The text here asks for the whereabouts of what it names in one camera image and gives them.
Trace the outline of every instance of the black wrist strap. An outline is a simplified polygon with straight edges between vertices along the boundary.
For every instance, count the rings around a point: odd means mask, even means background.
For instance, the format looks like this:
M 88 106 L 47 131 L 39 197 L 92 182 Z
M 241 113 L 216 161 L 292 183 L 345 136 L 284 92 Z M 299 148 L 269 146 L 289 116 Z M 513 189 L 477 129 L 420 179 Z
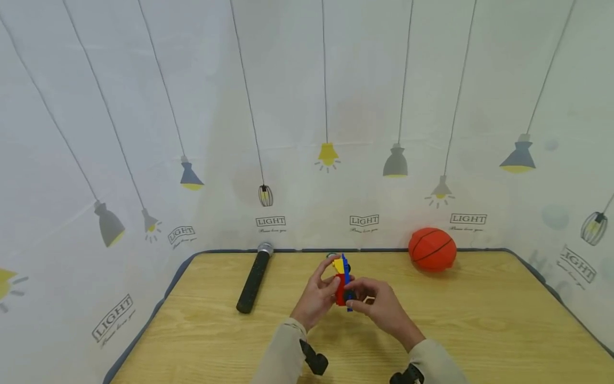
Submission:
M 410 363 L 402 374 L 397 372 L 392 375 L 390 384 L 424 384 L 424 375 L 414 364 Z
M 311 348 L 311 345 L 304 340 L 299 340 L 301 343 L 301 349 L 303 350 L 303 355 L 305 355 L 305 362 L 311 369 L 314 375 L 322 376 L 324 375 L 324 371 L 328 368 L 328 359 L 321 353 L 316 353 L 316 351 Z

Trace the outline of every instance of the hand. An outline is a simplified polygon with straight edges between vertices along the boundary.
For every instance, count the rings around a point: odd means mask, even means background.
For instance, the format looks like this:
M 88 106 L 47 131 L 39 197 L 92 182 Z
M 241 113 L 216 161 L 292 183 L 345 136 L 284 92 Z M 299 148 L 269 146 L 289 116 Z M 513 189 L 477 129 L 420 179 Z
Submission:
M 397 339 L 407 352 L 425 339 L 387 282 L 361 277 L 347 284 L 345 289 L 353 289 L 356 294 L 356 300 L 348 300 L 346 305 L 369 316 L 382 331 Z
M 309 277 L 297 306 L 290 314 L 291 318 L 305 327 L 306 332 L 309 332 L 335 303 L 335 292 L 341 281 L 336 276 L 322 280 L 322 274 L 333 260 L 338 258 L 339 255 L 328 257 L 317 266 L 316 271 Z

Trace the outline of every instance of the pendant lamp illustration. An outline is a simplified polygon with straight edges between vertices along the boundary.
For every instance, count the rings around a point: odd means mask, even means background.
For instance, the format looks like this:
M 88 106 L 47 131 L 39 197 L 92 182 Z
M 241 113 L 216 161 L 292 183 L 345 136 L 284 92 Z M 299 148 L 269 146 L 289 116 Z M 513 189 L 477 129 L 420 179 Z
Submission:
M 403 155 L 405 148 L 401 147 L 401 127 L 403 126 L 403 106 L 405 105 L 405 84 L 407 83 L 407 61 L 410 55 L 411 17 L 414 14 L 414 2 L 410 5 L 410 22 L 407 27 L 407 49 L 405 51 L 405 68 L 403 70 L 403 90 L 401 91 L 401 113 L 398 119 L 398 140 L 390 149 L 390 156 L 384 164 L 384 176 L 402 178 L 407 176 L 407 159 Z
M 147 35 L 149 36 L 149 43 L 152 46 L 153 58 L 158 66 L 158 72 L 160 73 L 160 78 L 162 79 L 162 85 L 164 86 L 164 91 L 166 92 L 166 99 L 168 100 L 168 106 L 171 110 L 171 115 L 173 116 L 173 122 L 175 124 L 175 130 L 177 131 L 177 137 L 179 138 L 179 145 L 181 146 L 181 152 L 183 155 L 181 156 L 181 165 L 184 167 L 184 172 L 181 176 L 181 185 L 190 190 L 199 190 L 203 187 L 203 182 L 200 181 L 196 173 L 192 170 L 192 163 L 188 161 L 188 158 L 185 156 L 184 142 L 181 140 L 181 132 L 179 131 L 179 125 L 177 124 L 177 118 L 175 117 L 175 109 L 173 108 L 173 103 L 171 102 L 171 96 L 168 93 L 168 87 L 166 86 L 166 81 L 164 79 L 164 74 L 162 73 L 162 67 L 160 66 L 160 61 L 158 60 L 158 53 L 155 50 L 154 39 L 152 38 L 151 30 L 149 29 L 149 23 L 147 22 L 147 18 L 145 17 L 145 12 L 143 11 L 143 6 L 141 4 L 141 0 L 137 0 L 139 3 L 139 9 L 141 10 L 141 16 L 143 17 L 143 21 L 145 22 L 145 28 L 147 30 Z
M 28 277 L 13 279 L 15 277 L 17 277 L 16 272 L 0 268 L 0 312 L 2 313 L 9 312 L 8 306 L 4 303 L 4 298 L 6 296 L 13 295 L 21 297 L 25 295 L 25 292 L 15 289 L 15 286 L 27 281 Z
M 465 48 L 465 58 L 463 59 L 462 69 L 460 71 L 459 91 L 456 95 L 456 105 L 454 106 L 454 115 L 452 117 L 452 129 L 450 129 L 450 140 L 448 141 L 448 150 L 446 152 L 446 162 L 443 166 L 443 175 L 439 176 L 439 184 L 437 184 L 437 187 L 435 187 L 433 192 L 431 192 L 430 196 L 424 198 L 425 200 L 430 200 L 429 206 L 435 204 L 436 208 L 439 208 L 442 202 L 445 205 L 448 205 L 448 199 L 455 198 L 454 196 L 452 196 L 452 191 L 450 190 L 450 188 L 448 187 L 446 183 L 447 173 L 448 173 L 448 159 L 450 156 L 450 148 L 452 147 L 452 138 L 454 137 L 454 127 L 456 126 L 456 114 L 459 110 L 459 101 L 461 100 L 462 84 L 463 84 L 463 80 L 465 79 L 465 68 L 467 67 L 467 57 L 469 55 L 469 43 L 471 42 L 471 32 L 473 30 L 473 19 L 475 18 L 475 7 L 477 3 L 478 3 L 478 0 L 474 0 L 473 10 L 471 13 L 471 21 L 469 23 L 469 32 L 467 34 L 467 46 Z
M 561 46 L 561 41 L 563 40 L 563 35 L 565 35 L 565 30 L 567 29 L 567 25 L 569 24 L 569 20 L 571 19 L 573 8 L 575 6 L 576 0 L 572 1 L 572 5 L 569 7 L 569 13 L 567 14 L 567 19 L 565 20 L 565 24 L 563 25 L 563 29 L 561 31 L 561 35 L 559 36 L 559 40 L 556 43 L 556 47 L 554 48 L 554 52 L 552 53 L 552 57 L 550 58 L 550 63 L 548 64 L 548 69 L 546 70 L 546 75 L 543 78 L 542 87 L 537 95 L 537 100 L 535 101 L 535 106 L 533 107 L 533 112 L 531 113 L 531 118 L 529 119 L 529 126 L 527 127 L 526 133 L 523 133 L 518 138 L 518 141 L 514 143 L 516 149 L 505 159 L 499 167 L 503 170 L 506 170 L 510 173 L 525 173 L 531 170 L 536 169 L 535 163 L 533 161 L 533 157 L 529 152 L 529 148 L 533 144 L 530 141 L 531 126 L 533 125 L 533 118 L 535 117 L 535 112 L 537 111 L 537 106 L 539 105 L 540 100 L 542 99 L 543 90 L 546 87 L 546 81 L 548 80 L 548 75 L 550 74 L 550 70 L 552 69 L 552 63 L 554 63 L 554 58 L 556 54 L 559 52 L 559 48 Z
M 602 212 L 591 213 L 584 221 L 584 224 L 582 224 L 580 237 L 590 245 L 595 246 L 599 244 L 605 235 L 605 230 L 608 228 L 608 218 L 605 212 L 610 207 L 610 204 L 612 204 L 612 200 L 614 200 L 614 195 L 610 197 Z
M 107 116 L 109 117 L 109 123 L 111 123 L 113 132 L 115 133 L 115 138 L 117 139 L 117 144 L 119 145 L 119 149 L 122 152 L 123 161 L 126 164 L 126 168 L 128 169 L 128 174 L 130 174 L 130 179 L 132 180 L 132 185 L 134 185 L 134 190 L 136 191 L 136 195 L 138 196 L 139 202 L 141 203 L 141 208 L 143 209 L 142 212 L 143 212 L 143 216 L 145 220 L 145 231 L 153 232 L 156 229 L 156 226 L 160 225 L 161 222 L 158 222 L 157 220 L 149 216 L 149 214 L 146 214 L 147 210 L 145 209 L 145 206 L 143 205 L 143 199 L 141 198 L 141 193 L 139 192 L 139 189 L 136 186 L 136 182 L 134 181 L 134 175 L 132 174 L 132 170 L 130 169 L 130 165 L 128 164 L 128 159 L 126 158 L 126 152 L 123 149 L 122 141 L 119 138 L 119 134 L 117 133 L 117 127 L 115 125 L 115 121 L 113 120 L 113 116 L 111 115 L 111 110 L 109 109 L 109 103 L 107 102 L 107 99 L 104 96 L 102 87 L 100 86 L 100 81 L 98 80 L 98 76 L 96 75 L 96 72 L 94 71 L 94 67 L 91 63 L 90 55 L 87 52 L 87 49 L 85 49 L 85 46 L 83 45 L 83 42 L 81 40 L 81 36 L 79 35 L 79 32 L 77 31 L 77 27 L 72 17 L 72 13 L 70 9 L 68 8 L 68 6 L 66 5 L 66 0 L 63 0 L 63 3 L 64 3 L 64 8 L 66 9 L 68 18 L 71 22 L 72 29 L 75 32 L 77 41 L 79 42 L 79 45 L 81 46 L 81 49 L 83 50 L 85 58 L 87 59 L 87 63 L 90 67 L 91 74 L 94 78 L 94 81 L 96 82 L 96 86 L 98 87 L 100 98 L 103 101 L 104 108 L 107 112 Z M 99 216 L 100 232 L 103 235 L 104 244 L 107 247 L 113 245 L 119 240 L 119 238 L 123 234 L 122 223 L 119 222 L 119 220 L 117 219 L 117 216 L 115 216 L 114 214 L 112 214 L 110 211 L 107 210 L 106 204 L 100 204 L 97 202 L 97 204 L 95 204 L 95 213 Z
M 335 164 L 341 163 L 339 159 L 339 155 L 335 151 L 333 147 L 333 143 L 328 141 L 328 97 L 327 97 L 327 89 L 326 89 L 326 34 L 325 34 L 325 19 L 324 19 L 324 0 L 321 0 L 322 3 L 322 62 L 324 64 L 324 127 L 326 131 L 326 143 L 322 143 L 322 147 L 320 149 L 320 156 L 317 157 L 318 162 L 315 165 L 320 166 L 320 170 L 323 170 L 326 167 L 326 173 L 330 172 L 330 168 L 332 167 L 334 170 L 337 169 Z
M 265 183 L 265 173 L 262 168 L 262 158 L 260 157 L 260 146 L 258 145 L 258 134 L 256 133 L 256 124 L 254 122 L 254 112 L 252 110 L 252 101 L 249 97 L 249 88 L 247 87 L 247 77 L 245 76 L 245 66 L 243 65 L 243 54 L 241 52 L 241 40 L 239 39 L 239 31 L 236 27 L 236 18 L 235 18 L 235 6 L 233 5 L 233 1 L 230 1 L 230 12 L 232 13 L 232 22 L 235 26 L 235 35 L 236 35 L 236 45 L 239 49 L 239 60 L 241 62 L 241 70 L 243 72 L 243 82 L 245 84 L 245 93 L 247 95 L 247 106 L 249 107 L 249 115 L 252 119 L 252 129 L 254 131 L 254 140 L 256 143 L 256 153 L 258 154 L 258 164 L 260 165 L 260 176 L 262 177 L 262 185 L 258 187 L 258 199 L 260 200 L 260 204 L 262 206 L 271 206 L 273 205 L 273 193 L 271 191 L 271 187 L 269 187 Z
M 94 191 L 94 188 L 91 186 L 90 180 L 88 179 L 87 175 L 85 174 L 84 169 L 81 167 L 81 163 L 79 162 L 79 159 L 75 155 L 75 152 L 72 150 L 72 147 L 69 144 L 68 139 L 64 135 L 64 132 L 60 128 L 60 125 L 58 124 L 57 120 L 55 119 L 55 116 L 51 112 L 51 109 L 49 108 L 49 105 L 47 104 L 47 100 L 45 99 L 45 96 L 43 96 L 41 89 L 39 88 L 39 86 L 36 83 L 36 81 L 34 81 L 34 76 L 32 75 L 32 72 L 30 71 L 30 68 L 26 65 L 25 61 L 23 60 L 23 57 L 21 56 L 21 53 L 17 49 L 17 45 L 15 44 L 15 38 L 13 37 L 13 34 L 12 34 L 11 30 L 8 29 L 8 27 L 4 23 L 4 18 L 2 17 L 1 14 L 0 14 L 0 23 L 2 23 L 4 29 L 6 30 L 7 35 L 9 36 L 9 39 L 10 39 L 12 45 L 13 45 L 13 49 L 15 50 L 15 53 L 17 54 L 17 57 L 19 58 L 19 61 L 21 62 L 21 65 L 23 66 L 24 70 L 28 74 L 28 77 L 30 78 L 30 81 L 34 85 L 34 88 L 38 92 L 39 97 L 41 98 L 42 104 L 45 107 L 45 110 L 47 111 L 47 114 L 51 118 L 51 121 L 53 122 L 53 126 L 58 130 L 58 133 L 60 134 L 60 136 L 62 137 L 62 140 L 66 144 L 66 147 L 68 148 L 68 151 L 71 153 L 71 156 L 74 159 L 75 163 L 77 164 L 77 167 L 79 167 L 79 171 L 83 175 L 83 178 L 84 178 L 85 182 L 87 183 L 87 186 L 90 189 L 90 192 L 91 192 L 92 196 L 94 197 L 94 200 L 96 201 L 96 203 L 94 205 L 94 213 L 97 214 L 98 216 L 100 216 L 100 218 L 99 218 L 99 225 L 100 225 L 100 232 L 101 232 L 101 235 L 103 237 L 103 242 L 104 242 L 104 244 L 107 247 L 110 247 L 111 245 L 113 245 L 116 242 L 118 242 L 119 239 L 121 239 L 121 237 L 123 235 L 124 227 L 123 227 L 122 223 L 120 222 L 120 220 L 117 218 L 117 216 L 114 215 L 112 212 L 107 210 L 106 204 L 104 204 L 104 203 L 101 204 L 100 201 L 98 200 L 98 197 L 96 196 L 96 192 Z M 103 205 L 103 207 L 100 208 L 100 210 L 98 210 L 98 206 L 99 205 Z M 104 218 L 103 219 L 103 217 L 99 214 L 99 213 L 101 213 L 103 211 L 105 213 L 103 213 L 102 215 L 105 216 L 105 217 L 110 217 L 110 219 L 108 219 L 108 218 Z M 110 223 L 110 222 L 115 223 L 113 225 L 114 229 L 111 229 L 109 227 L 109 224 L 106 224 L 106 223 Z

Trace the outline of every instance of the gray lamp shade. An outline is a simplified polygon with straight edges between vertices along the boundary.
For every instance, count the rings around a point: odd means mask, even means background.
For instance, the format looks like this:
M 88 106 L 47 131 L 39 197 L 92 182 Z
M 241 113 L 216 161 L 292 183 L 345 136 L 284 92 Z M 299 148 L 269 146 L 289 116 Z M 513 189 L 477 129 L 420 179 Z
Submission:
M 446 184 L 446 176 L 439 176 L 439 184 L 437 184 L 431 195 L 435 195 L 437 198 L 444 198 L 446 195 L 451 194 L 452 191 Z
M 264 184 L 258 187 L 258 198 L 260 199 L 260 204 L 262 204 L 262 206 L 273 205 L 273 192 L 271 191 L 271 187 Z
M 201 189 L 204 184 L 192 170 L 192 163 L 188 161 L 186 156 L 181 157 L 181 165 L 184 167 L 184 174 L 181 176 L 181 185 L 191 190 Z
M 499 167 L 510 173 L 523 173 L 534 170 L 535 163 L 529 152 L 529 148 L 533 144 L 529 141 L 530 135 L 523 133 L 515 143 L 516 149 L 505 159 Z
M 403 156 L 405 148 L 401 148 L 399 143 L 395 143 L 390 151 L 392 152 L 384 164 L 384 176 L 390 178 L 402 178 L 407 176 L 407 160 Z
M 158 224 L 158 219 L 152 217 L 149 212 L 147 212 L 146 208 L 143 208 L 141 213 L 143 214 L 143 219 L 145 220 L 145 232 L 153 232 L 155 225 Z
M 106 203 L 96 201 L 94 213 L 98 215 L 98 224 L 100 226 L 100 234 L 103 236 L 104 245 L 110 247 L 118 242 L 126 229 L 122 222 L 119 221 L 113 212 L 107 210 Z
M 593 212 L 586 218 L 582 229 L 580 230 L 580 236 L 582 240 L 586 241 L 590 245 L 597 245 L 605 235 L 605 230 L 608 227 L 608 218 L 605 217 L 603 212 Z

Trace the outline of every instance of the table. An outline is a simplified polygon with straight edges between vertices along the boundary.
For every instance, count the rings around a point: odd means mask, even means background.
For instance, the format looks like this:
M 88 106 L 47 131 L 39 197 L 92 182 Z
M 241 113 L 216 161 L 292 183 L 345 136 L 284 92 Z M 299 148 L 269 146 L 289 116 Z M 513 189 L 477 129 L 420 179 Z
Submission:
M 248 383 L 325 255 L 275 254 L 250 315 L 235 305 L 255 254 L 196 256 L 113 383 Z M 459 253 L 454 268 L 436 275 L 417 271 L 407 253 L 346 257 L 353 275 L 390 283 L 472 384 L 612 383 L 614 359 L 511 254 Z M 407 365 L 394 339 L 344 307 L 334 306 L 309 342 L 329 366 L 316 378 L 305 364 L 302 384 L 385 384 Z

